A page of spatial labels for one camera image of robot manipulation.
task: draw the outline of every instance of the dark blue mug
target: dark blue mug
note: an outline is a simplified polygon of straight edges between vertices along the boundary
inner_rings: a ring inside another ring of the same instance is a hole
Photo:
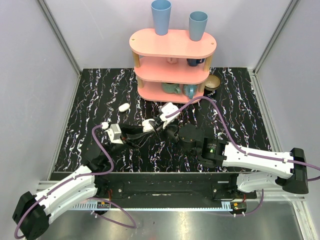
[[[205,61],[205,59],[204,58],[202,58],[202,59],[191,59],[191,58],[188,58],[186,61],[188,62],[188,65],[190,67],[196,67],[198,64],[202,64]]]

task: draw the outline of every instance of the cable connector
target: cable connector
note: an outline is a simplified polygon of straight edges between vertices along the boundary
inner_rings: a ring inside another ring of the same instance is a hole
[[[109,128],[109,123],[107,123],[106,121],[104,121],[103,123],[101,123],[101,125],[102,125],[102,129],[108,129]]]

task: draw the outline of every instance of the blue cup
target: blue cup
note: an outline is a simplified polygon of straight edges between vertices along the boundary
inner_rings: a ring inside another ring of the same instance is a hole
[[[183,84],[183,94],[193,99],[197,92],[197,85]]]
[[[155,0],[151,3],[151,9],[155,33],[166,35],[169,30],[171,2],[167,0]]]
[[[205,59],[204,58],[202,58],[202,59],[191,59],[191,58],[188,58],[186,61],[188,62],[188,65],[190,67],[196,67],[198,64],[202,64],[205,61]]]
[[[208,15],[203,11],[194,11],[189,16],[189,37],[192,41],[200,41],[205,33]]]

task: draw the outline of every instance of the pink shelf board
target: pink shelf board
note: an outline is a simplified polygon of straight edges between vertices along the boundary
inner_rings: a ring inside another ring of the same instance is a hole
[[[203,59],[211,56],[217,42],[209,33],[200,41],[192,41],[188,30],[169,29],[166,35],[157,35],[153,28],[136,31],[129,40],[132,51],[142,56]]]
[[[178,58],[177,63],[171,64],[166,57],[156,56],[140,58],[140,67],[134,71],[144,81],[177,84],[200,84],[209,76],[209,71],[204,71],[204,63],[189,66],[185,58]]]
[[[182,85],[180,85],[181,93],[180,94],[168,94],[162,90],[161,82],[152,82],[152,81],[144,81],[144,87],[138,87],[139,95],[148,101],[154,102],[172,102],[172,103],[179,103],[185,104],[189,102],[189,98],[182,93]],[[195,97],[202,96],[203,93],[196,92]]]

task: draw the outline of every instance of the green mug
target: green mug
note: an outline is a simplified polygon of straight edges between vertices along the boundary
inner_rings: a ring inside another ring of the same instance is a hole
[[[163,82],[161,84],[162,90],[167,94],[180,94],[181,89],[178,83],[167,83]]]

